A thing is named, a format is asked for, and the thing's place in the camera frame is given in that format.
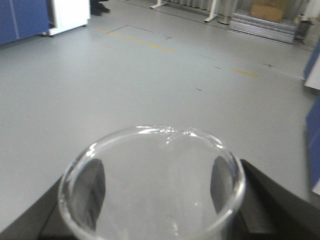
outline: person's leg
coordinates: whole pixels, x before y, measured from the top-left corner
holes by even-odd
[[[98,0],[90,0],[90,11],[92,15],[101,16],[101,9]]]

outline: cardboard box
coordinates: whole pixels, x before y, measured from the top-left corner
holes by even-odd
[[[272,22],[281,22],[289,0],[254,0],[251,16]]]

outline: metal rack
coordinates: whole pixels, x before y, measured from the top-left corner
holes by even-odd
[[[249,15],[245,10],[236,10],[230,21],[230,30],[286,44],[292,44],[297,25],[292,20],[268,21]]]

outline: blue cabinet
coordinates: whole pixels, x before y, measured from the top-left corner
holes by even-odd
[[[0,44],[48,31],[46,0],[0,0]]]
[[[313,191],[320,195],[320,97],[315,101],[307,115],[306,125],[308,132],[311,183]]]

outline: white cabinet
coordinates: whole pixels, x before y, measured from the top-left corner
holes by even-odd
[[[53,36],[61,32],[88,24],[90,18],[89,0],[47,0]]]

